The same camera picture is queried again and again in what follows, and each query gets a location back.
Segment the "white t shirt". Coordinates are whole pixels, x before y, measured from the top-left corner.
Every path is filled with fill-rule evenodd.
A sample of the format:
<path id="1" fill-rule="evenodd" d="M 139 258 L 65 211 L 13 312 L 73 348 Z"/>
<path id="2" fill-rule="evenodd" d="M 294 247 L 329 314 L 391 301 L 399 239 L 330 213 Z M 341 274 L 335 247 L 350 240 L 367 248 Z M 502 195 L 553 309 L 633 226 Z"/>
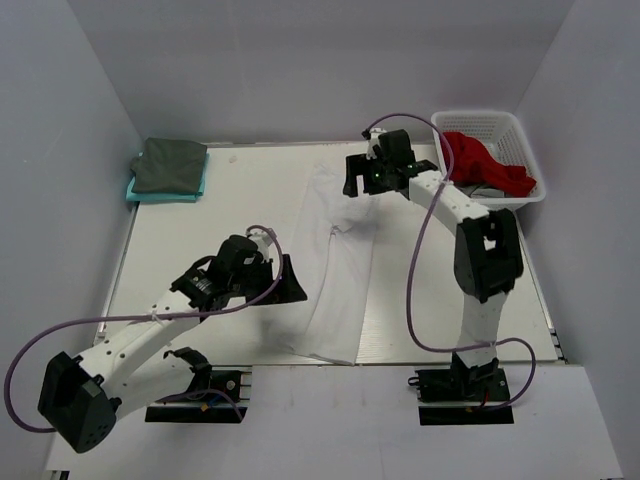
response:
<path id="1" fill-rule="evenodd" d="M 378 200 L 343 194 L 340 174 L 318 165 L 307 185 L 290 254 L 308 299 L 282 315 L 292 353 L 355 363 L 364 323 Z"/>

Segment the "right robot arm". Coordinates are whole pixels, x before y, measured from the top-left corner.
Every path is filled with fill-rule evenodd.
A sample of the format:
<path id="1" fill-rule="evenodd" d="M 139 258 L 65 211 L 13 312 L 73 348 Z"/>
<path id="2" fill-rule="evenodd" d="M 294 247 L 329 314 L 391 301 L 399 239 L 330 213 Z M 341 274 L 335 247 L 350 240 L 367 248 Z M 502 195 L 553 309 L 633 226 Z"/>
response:
<path id="1" fill-rule="evenodd" d="M 461 397 L 472 399 L 484 391 L 498 368 L 497 331 L 503 306 L 523 273 L 523 259 L 514 214 L 490 210 L 475 202 L 427 161 L 395 167 L 365 154 L 346 158 L 343 194 L 364 192 L 403 194 L 427 214 L 420 227 L 407 278 L 405 313 L 410 336 L 420 348 L 451 355 L 451 384 Z M 413 322 L 413 286 L 417 260 L 429 221 L 433 218 L 454 236 L 454 278 L 463 293 L 460 336 L 452 348 L 429 347 L 418 340 Z"/>

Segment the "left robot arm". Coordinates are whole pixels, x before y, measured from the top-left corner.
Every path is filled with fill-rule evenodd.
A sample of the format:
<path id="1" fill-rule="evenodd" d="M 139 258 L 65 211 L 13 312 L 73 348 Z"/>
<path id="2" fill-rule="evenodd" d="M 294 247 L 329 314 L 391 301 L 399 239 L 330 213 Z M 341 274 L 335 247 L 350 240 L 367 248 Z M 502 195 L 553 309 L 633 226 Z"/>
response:
<path id="1" fill-rule="evenodd" d="M 152 308 L 152 319 L 132 321 L 75 357 L 61 352 L 46 367 L 39 413 L 77 453 L 95 448 L 116 423 L 152 403 L 233 403 L 230 374 L 216 372 L 192 347 L 171 342 L 222 311 L 233 298 L 260 306 L 303 302 L 288 255 L 282 271 L 262 257 L 225 267 L 214 256 L 196 261 Z"/>

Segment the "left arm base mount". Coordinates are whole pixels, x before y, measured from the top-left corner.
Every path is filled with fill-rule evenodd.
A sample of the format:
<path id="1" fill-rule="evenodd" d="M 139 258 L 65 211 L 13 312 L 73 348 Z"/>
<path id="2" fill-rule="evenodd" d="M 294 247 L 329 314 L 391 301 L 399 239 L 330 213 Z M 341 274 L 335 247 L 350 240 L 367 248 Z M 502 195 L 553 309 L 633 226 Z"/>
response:
<path id="1" fill-rule="evenodd" d="M 206 380 L 190 386 L 177 400 L 146 408 L 145 422 L 158 424 L 236 425 L 249 407 L 252 370 L 215 367 Z"/>

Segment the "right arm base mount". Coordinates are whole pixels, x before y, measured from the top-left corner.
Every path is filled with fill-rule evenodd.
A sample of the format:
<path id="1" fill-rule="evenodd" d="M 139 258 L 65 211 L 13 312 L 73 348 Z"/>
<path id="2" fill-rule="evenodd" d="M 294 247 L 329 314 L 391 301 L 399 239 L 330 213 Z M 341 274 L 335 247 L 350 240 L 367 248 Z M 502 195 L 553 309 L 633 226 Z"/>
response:
<path id="1" fill-rule="evenodd" d="M 449 369 L 416 370 L 407 380 L 415 390 L 421 426 L 512 425 L 511 398 L 505 372 L 499 368 L 490 380 L 482 380 L 469 392 L 458 386 Z"/>

